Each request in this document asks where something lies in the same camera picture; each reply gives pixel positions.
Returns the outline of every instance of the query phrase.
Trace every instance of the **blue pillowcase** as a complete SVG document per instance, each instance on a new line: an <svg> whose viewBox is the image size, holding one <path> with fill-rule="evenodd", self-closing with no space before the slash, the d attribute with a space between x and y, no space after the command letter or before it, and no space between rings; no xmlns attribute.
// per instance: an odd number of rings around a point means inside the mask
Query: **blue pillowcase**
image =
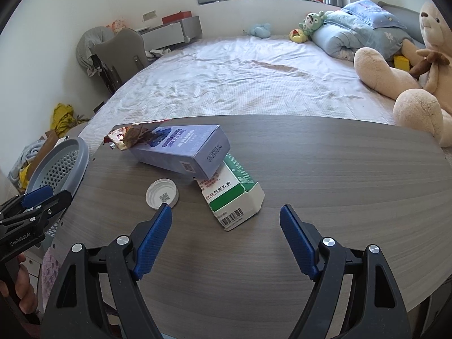
<svg viewBox="0 0 452 339"><path fill-rule="evenodd" d="M357 16L372 29L376 28L401 28L407 30L407 27L390 12L382 9L370 0L360 0L344 6L342 11Z"/></svg>

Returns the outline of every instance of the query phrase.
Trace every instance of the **stuffed animal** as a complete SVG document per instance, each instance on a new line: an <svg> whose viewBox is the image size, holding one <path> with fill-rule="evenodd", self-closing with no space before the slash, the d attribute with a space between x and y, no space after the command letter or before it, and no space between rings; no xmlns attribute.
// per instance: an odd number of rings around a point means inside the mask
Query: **stuffed animal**
<svg viewBox="0 0 452 339"><path fill-rule="evenodd" d="M247 32L249 36L259 37L259 38L269 38L270 37L270 24L254 24L251 29Z"/></svg>
<svg viewBox="0 0 452 339"><path fill-rule="evenodd" d="M308 40L308 37L301 29L294 29L289 33L289 39L295 43L304 43Z"/></svg>
<svg viewBox="0 0 452 339"><path fill-rule="evenodd" d="M323 22L326 19L326 15L323 11L316 14L315 12L312 12L306 16L306 19L303 20L302 23L300 23L298 26L303 30L303 33L306 36L310 36L312 33L314 33L317 29L319 29Z"/></svg>
<svg viewBox="0 0 452 339"><path fill-rule="evenodd" d="M398 125L429 132L440 146L452 146L452 31L433 3L422 6L420 27L427 48L417 49L408 40L402 46L419 81L389 67L381 54L368 47L356 52L355 70L367 86L395 100Z"/></svg>

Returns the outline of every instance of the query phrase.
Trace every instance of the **bed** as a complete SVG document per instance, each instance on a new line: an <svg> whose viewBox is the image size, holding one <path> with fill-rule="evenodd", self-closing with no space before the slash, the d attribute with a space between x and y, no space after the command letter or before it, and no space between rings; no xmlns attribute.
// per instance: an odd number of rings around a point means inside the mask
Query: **bed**
<svg viewBox="0 0 452 339"><path fill-rule="evenodd" d="M394 101L367 88L353 63L313 42L251 36L200 40L139 72L81 132L91 155L113 126L231 114L303 115L394 125Z"/></svg>

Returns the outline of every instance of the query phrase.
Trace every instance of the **round wooden table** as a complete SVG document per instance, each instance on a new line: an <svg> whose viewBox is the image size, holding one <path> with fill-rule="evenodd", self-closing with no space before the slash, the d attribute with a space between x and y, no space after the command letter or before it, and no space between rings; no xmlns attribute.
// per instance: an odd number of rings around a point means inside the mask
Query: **round wooden table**
<svg viewBox="0 0 452 339"><path fill-rule="evenodd" d="M289 336L313 283L301 274L279 226L286 203L342 246L380 246L407 310L452 273L452 169L429 134L300 116L213 116L169 124L221 125L231 154L265 192L259 214L225 232L195 181L102 145L53 250L62 262L76 242L91 248L130 233L154 214L145 201L148 186L172 179L180 193L173 224L140 283L162 333L179 339ZM331 334L340 329L350 282L344 280ZM105 289L112 304L110 295Z"/></svg>

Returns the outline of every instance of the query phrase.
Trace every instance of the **human hand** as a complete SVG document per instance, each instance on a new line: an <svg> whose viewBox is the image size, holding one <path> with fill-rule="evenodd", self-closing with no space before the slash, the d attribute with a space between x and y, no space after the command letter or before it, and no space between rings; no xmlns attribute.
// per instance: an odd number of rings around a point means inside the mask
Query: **human hand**
<svg viewBox="0 0 452 339"><path fill-rule="evenodd" d="M27 258L21 253L17 260L19 263L24 262ZM0 281L0 292L3 297L8 297L8 287L2 281ZM25 265L19 265L19 272L17 273L16 280L16 294L20 298L19 308L25 314L31 314L36 311L38 307L38 297L34 293L34 288L30 284L30 275Z"/></svg>

